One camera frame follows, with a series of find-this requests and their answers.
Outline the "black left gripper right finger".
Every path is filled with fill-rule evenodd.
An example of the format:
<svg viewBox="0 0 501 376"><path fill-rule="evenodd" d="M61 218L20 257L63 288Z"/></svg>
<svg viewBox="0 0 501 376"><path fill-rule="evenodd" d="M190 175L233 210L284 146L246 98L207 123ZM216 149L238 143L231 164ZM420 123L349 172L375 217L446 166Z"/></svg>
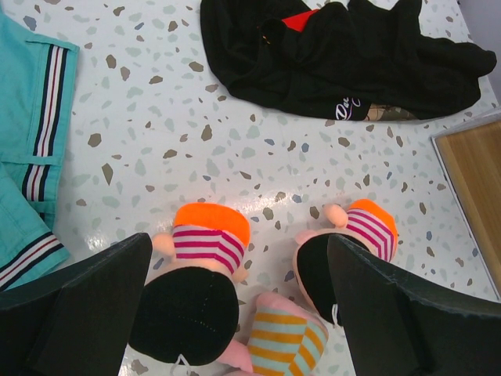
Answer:
<svg viewBox="0 0 501 376"><path fill-rule="evenodd" d="M332 236L330 275L357 375L498 375L500 304Z"/></svg>

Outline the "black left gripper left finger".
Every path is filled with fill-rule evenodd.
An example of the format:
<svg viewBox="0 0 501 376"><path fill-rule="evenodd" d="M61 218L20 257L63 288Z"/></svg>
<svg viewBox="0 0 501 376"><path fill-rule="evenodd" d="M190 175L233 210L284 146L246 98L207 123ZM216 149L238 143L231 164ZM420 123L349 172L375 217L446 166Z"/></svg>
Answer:
<svg viewBox="0 0 501 376"><path fill-rule="evenodd" d="M148 273L137 233L1 293L3 375L117 375Z"/></svg>

